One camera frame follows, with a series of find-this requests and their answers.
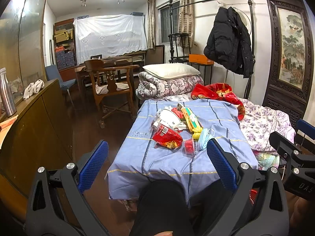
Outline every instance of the black pants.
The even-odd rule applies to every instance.
[[[202,193],[203,213],[196,235],[203,235],[229,202],[232,193],[218,180]],[[249,216],[251,204],[245,207],[237,223],[241,227]],[[170,180],[157,180],[145,188],[139,197],[136,219],[129,236],[154,236],[173,231],[173,236],[194,236],[182,187]]]

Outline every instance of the window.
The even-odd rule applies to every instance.
[[[179,6],[179,1],[173,3],[173,8]],[[168,35],[171,34],[171,25],[170,25],[170,9],[166,5],[160,9],[161,14],[161,42],[169,43]],[[178,14],[179,8],[173,10],[173,33],[178,32]]]

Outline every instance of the stainless steel water bottle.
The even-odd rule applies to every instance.
[[[7,80],[7,73],[5,67],[0,69],[0,96],[4,111],[8,117],[16,112],[16,107],[13,100],[10,84]]]

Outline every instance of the blue blanket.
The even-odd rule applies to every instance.
[[[215,131],[215,139],[226,152],[237,160],[257,168],[258,162],[239,128],[237,108],[230,103],[217,100],[197,99],[183,103],[197,116],[204,128]],[[179,182],[185,191],[187,203],[212,182],[219,179],[207,150],[197,152],[193,157],[185,154],[184,144],[175,150],[167,149],[152,140],[151,123],[158,109],[175,107],[177,102],[146,100],[138,117],[123,142],[106,177],[109,184],[109,198],[137,198],[140,191],[157,179]],[[183,140],[192,137],[189,131],[180,133]]]

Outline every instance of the ventilation fan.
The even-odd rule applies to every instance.
[[[251,34],[251,32],[252,32],[252,25],[250,23],[249,17],[246,15],[245,12],[239,10],[238,8],[233,7],[233,9],[239,14],[243,24],[246,26],[246,28],[248,30],[248,33]]]

